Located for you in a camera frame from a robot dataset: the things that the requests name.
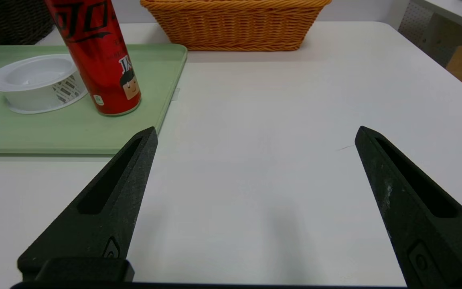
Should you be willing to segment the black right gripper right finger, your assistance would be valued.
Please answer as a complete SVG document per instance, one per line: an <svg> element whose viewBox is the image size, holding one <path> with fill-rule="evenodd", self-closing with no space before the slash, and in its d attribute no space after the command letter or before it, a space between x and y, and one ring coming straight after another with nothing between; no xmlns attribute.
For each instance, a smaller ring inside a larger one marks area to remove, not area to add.
<svg viewBox="0 0 462 289"><path fill-rule="evenodd" d="M462 287L462 205L380 133L355 146L409 287Z"/></svg>

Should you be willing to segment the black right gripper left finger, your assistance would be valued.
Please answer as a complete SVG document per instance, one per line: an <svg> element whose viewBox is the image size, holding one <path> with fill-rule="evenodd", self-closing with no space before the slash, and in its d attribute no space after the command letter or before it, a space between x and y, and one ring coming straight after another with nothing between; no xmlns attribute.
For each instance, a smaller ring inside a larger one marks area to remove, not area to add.
<svg viewBox="0 0 462 289"><path fill-rule="evenodd" d="M131 281L127 261L158 146L136 133L20 255L24 281Z"/></svg>

